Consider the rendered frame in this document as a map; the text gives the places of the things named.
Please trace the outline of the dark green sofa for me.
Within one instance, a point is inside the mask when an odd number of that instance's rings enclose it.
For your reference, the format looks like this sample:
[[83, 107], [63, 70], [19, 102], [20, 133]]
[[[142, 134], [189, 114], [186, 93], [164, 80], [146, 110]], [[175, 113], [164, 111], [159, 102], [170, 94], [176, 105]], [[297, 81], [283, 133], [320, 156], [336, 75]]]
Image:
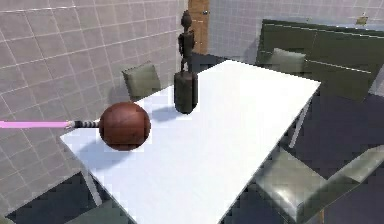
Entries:
[[362, 101], [384, 65], [384, 30], [265, 19], [256, 64], [271, 69], [275, 48], [305, 54], [296, 76], [319, 81], [322, 93]]

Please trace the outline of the pink baseball bat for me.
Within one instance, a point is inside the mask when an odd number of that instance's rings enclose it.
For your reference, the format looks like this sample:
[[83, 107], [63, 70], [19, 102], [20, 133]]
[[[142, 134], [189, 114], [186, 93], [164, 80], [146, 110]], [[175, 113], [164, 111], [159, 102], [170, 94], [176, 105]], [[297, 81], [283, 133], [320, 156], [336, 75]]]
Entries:
[[28, 128], [98, 128], [98, 121], [0, 121], [0, 128], [28, 129]]

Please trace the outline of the brown basketball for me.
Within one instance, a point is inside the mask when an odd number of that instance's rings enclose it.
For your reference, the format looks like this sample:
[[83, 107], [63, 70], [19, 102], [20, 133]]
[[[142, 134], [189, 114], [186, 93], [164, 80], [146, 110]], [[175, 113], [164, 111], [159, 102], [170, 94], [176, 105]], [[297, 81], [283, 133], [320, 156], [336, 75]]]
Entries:
[[131, 151], [149, 137], [151, 123], [147, 112], [133, 102], [108, 107], [99, 120], [101, 139], [112, 149]]

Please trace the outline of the dark wooden figure statue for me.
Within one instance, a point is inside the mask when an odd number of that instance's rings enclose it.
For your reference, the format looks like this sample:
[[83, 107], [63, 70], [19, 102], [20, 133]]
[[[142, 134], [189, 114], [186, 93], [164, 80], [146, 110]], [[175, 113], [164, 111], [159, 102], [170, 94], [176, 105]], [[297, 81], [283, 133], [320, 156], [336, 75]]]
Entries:
[[182, 57], [180, 71], [174, 75], [174, 104], [178, 112], [189, 114], [197, 105], [197, 75], [192, 71], [192, 51], [195, 46], [194, 31], [190, 30], [192, 17], [183, 12], [181, 26], [184, 31], [178, 36], [178, 49]]

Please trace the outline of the brown wooden door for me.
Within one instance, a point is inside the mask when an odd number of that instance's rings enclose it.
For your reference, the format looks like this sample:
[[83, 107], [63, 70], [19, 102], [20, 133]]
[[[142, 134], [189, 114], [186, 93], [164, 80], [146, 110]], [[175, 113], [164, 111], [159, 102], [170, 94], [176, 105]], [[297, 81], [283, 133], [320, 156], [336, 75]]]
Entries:
[[205, 55], [208, 51], [209, 0], [188, 0], [195, 35], [194, 52]]

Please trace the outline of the grey green chair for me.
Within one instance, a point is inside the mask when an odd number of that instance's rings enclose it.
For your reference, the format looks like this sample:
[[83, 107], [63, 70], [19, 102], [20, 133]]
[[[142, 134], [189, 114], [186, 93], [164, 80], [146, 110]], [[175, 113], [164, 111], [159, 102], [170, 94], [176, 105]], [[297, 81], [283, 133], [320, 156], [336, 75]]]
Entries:
[[267, 64], [274, 71], [300, 75], [303, 72], [305, 54], [275, 48]]
[[384, 145], [375, 146], [325, 179], [278, 147], [255, 174], [251, 188], [278, 211], [285, 224], [307, 224], [362, 184], [383, 162]]
[[155, 66], [147, 61], [139, 66], [122, 71], [130, 100], [139, 101], [161, 90]]

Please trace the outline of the white table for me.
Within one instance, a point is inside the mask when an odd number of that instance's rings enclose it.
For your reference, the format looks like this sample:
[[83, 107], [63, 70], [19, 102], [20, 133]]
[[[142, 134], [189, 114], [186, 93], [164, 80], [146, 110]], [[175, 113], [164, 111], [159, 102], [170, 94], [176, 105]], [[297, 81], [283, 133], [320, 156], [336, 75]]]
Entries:
[[199, 73], [188, 115], [171, 87], [140, 100], [151, 131], [135, 150], [111, 149], [95, 129], [61, 139], [135, 224], [219, 224], [319, 86], [226, 60]]

